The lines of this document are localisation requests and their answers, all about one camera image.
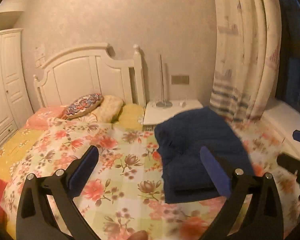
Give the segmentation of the navy blue puffer jacket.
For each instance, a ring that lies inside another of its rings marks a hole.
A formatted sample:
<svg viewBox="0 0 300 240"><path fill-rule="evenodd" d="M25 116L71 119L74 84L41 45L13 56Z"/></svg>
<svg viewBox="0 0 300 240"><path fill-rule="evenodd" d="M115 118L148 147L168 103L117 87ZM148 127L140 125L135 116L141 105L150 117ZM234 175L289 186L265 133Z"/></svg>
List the navy blue puffer jacket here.
<svg viewBox="0 0 300 240"><path fill-rule="evenodd" d="M158 124L154 135L162 161L165 202L189 203L219 196L203 163L208 151L231 167L253 175L254 169L239 137L228 123L209 107L175 115Z"/></svg>

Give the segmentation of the white window sill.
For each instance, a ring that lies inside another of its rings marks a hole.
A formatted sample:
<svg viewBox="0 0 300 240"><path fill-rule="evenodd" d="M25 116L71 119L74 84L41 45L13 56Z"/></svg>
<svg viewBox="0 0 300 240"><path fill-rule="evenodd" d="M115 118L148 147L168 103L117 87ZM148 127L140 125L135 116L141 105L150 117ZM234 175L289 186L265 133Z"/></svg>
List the white window sill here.
<svg viewBox="0 0 300 240"><path fill-rule="evenodd" d="M270 98L262 120L277 132L283 143L288 145L295 156L300 158L300 142L293 139L293 132L300 131L300 113L281 100Z"/></svg>

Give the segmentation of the yellow bed sheet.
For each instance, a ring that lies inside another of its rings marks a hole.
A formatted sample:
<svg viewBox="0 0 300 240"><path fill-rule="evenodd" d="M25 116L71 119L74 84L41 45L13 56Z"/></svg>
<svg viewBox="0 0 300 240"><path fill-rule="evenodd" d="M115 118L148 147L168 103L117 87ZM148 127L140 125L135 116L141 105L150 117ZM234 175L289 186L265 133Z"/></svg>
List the yellow bed sheet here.
<svg viewBox="0 0 300 240"><path fill-rule="evenodd" d="M43 131L40 130L21 128L0 146L0 225L13 239L16 239L15 222L8 217L7 212L1 207L4 189L11 182L13 172L16 171L20 161L42 134Z"/></svg>

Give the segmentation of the floral bed quilt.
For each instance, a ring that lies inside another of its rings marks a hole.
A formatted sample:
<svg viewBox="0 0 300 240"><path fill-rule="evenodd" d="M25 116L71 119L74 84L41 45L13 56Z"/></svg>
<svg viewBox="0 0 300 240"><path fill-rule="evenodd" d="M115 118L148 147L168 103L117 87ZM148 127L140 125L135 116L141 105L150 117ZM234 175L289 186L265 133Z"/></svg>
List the floral bed quilt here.
<svg viewBox="0 0 300 240"><path fill-rule="evenodd" d="M150 239L197 239L225 202L218 197L167 204L153 132L58 120L28 150L6 186L1 207L15 226L26 176L45 177L65 169L90 145L98 148L99 161L74 202L101 239L127 239L140 230Z"/></svg>

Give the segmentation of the pink pillow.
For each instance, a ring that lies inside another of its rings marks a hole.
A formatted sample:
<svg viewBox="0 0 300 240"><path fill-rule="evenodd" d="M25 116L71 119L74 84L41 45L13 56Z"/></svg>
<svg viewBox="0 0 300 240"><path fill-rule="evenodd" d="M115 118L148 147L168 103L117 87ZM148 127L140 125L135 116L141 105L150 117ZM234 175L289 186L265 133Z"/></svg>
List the pink pillow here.
<svg viewBox="0 0 300 240"><path fill-rule="evenodd" d="M50 121L54 118L62 118L66 107L55 106L55 107L43 107L40 108L36 113L30 116L23 128L35 129L44 131L50 127Z"/></svg>

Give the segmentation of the white wardrobe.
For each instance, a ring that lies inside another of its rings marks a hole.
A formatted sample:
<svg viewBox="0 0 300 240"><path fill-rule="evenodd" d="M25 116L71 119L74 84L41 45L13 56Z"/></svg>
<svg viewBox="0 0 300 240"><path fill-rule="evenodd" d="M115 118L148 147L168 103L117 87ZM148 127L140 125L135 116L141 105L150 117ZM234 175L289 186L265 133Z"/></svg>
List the white wardrobe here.
<svg viewBox="0 0 300 240"><path fill-rule="evenodd" d="M21 59L22 31L0 31L0 147L33 114Z"/></svg>

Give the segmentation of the round patterned cushion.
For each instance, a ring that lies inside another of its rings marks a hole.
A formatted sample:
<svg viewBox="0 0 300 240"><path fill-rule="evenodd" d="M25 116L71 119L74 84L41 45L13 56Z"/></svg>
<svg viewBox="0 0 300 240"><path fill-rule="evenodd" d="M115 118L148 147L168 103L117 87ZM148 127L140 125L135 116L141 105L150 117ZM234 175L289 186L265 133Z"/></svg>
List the round patterned cushion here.
<svg viewBox="0 0 300 240"><path fill-rule="evenodd" d="M100 93L92 93L76 99L65 108L63 119L71 120L82 117L96 109L104 100Z"/></svg>

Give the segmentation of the cream yellow pillow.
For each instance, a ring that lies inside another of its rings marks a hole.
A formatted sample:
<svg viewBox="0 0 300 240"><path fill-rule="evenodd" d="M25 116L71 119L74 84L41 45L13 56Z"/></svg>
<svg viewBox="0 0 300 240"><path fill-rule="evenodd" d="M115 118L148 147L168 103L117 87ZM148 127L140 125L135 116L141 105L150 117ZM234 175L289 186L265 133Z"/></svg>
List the cream yellow pillow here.
<svg viewBox="0 0 300 240"><path fill-rule="evenodd" d="M81 117L85 122L111 123L121 111L124 101L113 95L105 95L102 103L87 115Z"/></svg>

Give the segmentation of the white desk lamp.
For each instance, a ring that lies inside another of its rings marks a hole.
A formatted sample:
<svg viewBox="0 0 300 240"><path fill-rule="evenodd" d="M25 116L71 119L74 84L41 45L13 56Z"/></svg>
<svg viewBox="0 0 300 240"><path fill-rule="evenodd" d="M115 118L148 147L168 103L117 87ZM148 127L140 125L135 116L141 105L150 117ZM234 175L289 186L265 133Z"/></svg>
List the white desk lamp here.
<svg viewBox="0 0 300 240"><path fill-rule="evenodd" d="M160 70L161 99L155 103L155 106L158 108L170 108L170 107L172 107L172 103L170 101L166 100L166 97L165 97L164 70L163 70L161 54L159 54L159 70Z"/></svg>

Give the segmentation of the white nightstand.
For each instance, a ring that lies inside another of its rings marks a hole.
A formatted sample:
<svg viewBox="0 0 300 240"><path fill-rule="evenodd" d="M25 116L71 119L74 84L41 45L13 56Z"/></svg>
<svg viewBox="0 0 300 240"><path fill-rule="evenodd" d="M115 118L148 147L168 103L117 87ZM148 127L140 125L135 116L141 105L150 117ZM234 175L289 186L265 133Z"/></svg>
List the white nightstand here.
<svg viewBox="0 0 300 240"><path fill-rule="evenodd" d="M170 108L158 108L150 106L150 102L147 103L145 116L143 119L144 126L152 126L160 124L178 113L189 111L192 109L202 108L202 104L198 100L185 100L185 107L170 107Z"/></svg>

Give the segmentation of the striped patterned curtain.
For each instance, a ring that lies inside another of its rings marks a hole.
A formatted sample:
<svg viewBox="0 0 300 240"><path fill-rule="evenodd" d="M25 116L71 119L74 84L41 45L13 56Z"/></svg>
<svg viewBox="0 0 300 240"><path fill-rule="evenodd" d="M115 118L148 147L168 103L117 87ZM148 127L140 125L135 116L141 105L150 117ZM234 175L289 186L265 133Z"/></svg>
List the striped patterned curtain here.
<svg viewBox="0 0 300 240"><path fill-rule="evenodd" d="M210 106L234 122L260 119L279 68L279 0L215 3L216 64Z"/></svg>

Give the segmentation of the white wooden headboard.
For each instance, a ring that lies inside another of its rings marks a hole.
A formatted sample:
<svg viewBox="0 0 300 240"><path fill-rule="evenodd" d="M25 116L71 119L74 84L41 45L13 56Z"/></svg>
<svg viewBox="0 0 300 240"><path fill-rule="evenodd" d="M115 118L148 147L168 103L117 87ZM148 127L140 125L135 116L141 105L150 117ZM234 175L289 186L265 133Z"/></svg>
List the white wooden headboard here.
<svg viewBox="0 0 300 240"><path fill-rule="evenodd" d="M43 77L33 77L40 107L68 105L90 93L114 95L125 103L146 105L142 55L134 45L131 59L109 56L108 43L83 44L60 51L42 66Z"/></svg>

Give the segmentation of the wall switch socket plate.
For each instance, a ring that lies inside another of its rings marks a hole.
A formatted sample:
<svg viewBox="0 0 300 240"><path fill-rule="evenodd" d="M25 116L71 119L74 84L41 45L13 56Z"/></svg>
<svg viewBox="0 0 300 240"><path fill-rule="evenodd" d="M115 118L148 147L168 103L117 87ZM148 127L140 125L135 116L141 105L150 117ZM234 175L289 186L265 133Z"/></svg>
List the wall switch socket plate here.
<svg viewBox="0 0 300 240"><path fill-rule="evenodd" d="M189 85L190 77L188 75L172 75L171 76L172 85Z"/></svg>

